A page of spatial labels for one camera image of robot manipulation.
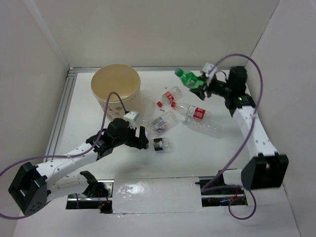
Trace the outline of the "green plastic bottle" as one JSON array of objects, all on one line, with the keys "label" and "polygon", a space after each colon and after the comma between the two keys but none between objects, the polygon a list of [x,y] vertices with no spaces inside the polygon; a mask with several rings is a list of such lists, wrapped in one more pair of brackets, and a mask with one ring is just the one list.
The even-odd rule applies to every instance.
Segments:
[{"label": "green plastic bottle", "polygon": [[207,78],[203,75],[197,76],[191,71],[183,71],[180,68],[177,68],[174,73],[182,84],[189,89],[197,89],[207,81]]}]

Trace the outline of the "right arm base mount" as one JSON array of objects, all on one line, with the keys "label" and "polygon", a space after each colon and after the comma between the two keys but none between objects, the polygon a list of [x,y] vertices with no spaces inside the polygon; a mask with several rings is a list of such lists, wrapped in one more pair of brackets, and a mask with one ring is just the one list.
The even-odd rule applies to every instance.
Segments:
[{"label": "right arm base mount", "polygon": [[[202,188],[213,177],[199,178],[195,185]],[[216,180],[211,187],[228,186],[224,183],[224,178]],[[242,188],[222,188],[201,193],[202,207],[228,206],[231,201],[232,205],[247,205],[245,193]]]}]

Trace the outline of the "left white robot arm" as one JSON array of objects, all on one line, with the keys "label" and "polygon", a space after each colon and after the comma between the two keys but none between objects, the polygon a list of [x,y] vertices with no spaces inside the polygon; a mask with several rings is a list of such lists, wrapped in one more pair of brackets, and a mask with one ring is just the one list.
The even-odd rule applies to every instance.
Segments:
[{"label": "left white robot arm", "polygon": [[72,172],[95,163],[111,154],[113,149],[127,145],[139,150],[148,146],[143,126],[132,128],[129,122],[116,118],[107,128],[88,138],[64,158],[32,165],[23,164],[15,175],[8,192],[25,216],[41,210],[47,203],[72,194],[86,197],[110,197],[110,187],[99,182],[89,171]]}]

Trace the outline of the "black label plastic bottle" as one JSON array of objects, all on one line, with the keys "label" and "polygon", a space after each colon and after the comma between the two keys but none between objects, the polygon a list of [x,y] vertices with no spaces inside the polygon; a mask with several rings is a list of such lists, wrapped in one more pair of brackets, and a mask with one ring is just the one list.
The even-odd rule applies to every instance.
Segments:
[{"label": "black label plastic bottle", "polygon": [[168,152],[171,150],[171,142],[166,137],[151,138],[148,149],[155,152]]}]

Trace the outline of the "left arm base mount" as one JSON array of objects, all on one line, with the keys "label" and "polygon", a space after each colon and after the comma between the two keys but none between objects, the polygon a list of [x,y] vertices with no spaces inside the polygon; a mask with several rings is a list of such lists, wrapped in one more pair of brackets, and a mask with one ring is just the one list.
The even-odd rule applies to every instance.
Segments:
[{"label": "left arm base mount", "polygon": [[113,193],[114,180],[98,180],[96,188],[87,193],[68,195],[66,210],[98,210],[112,214]]}]

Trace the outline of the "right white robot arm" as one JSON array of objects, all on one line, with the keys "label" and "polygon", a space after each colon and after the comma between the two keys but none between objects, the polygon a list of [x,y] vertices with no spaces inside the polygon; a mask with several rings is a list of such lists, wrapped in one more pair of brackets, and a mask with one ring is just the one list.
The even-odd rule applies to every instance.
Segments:
[{"label": "right white robot arm", "polygon": [[234,186],[241,186],[246,190],[278,188],[289,164],[288,157],[280,154],[268,138],[260,119],[255,111],[256,104],[247,94],[247,71],[242,66],[230,68],[225,81],[216,77],[217,68],[206,63],[200,78],[204,85],[193,89],[192,93],[201,100],[211,95],[218,95],[225,99],[225,106],[232,118],[237,122],[245,138],[241,147],[249,151],[249,162],[243,169],[222,169],[202,187],[203,191],[213,186],[222,194],[227,193]]}]

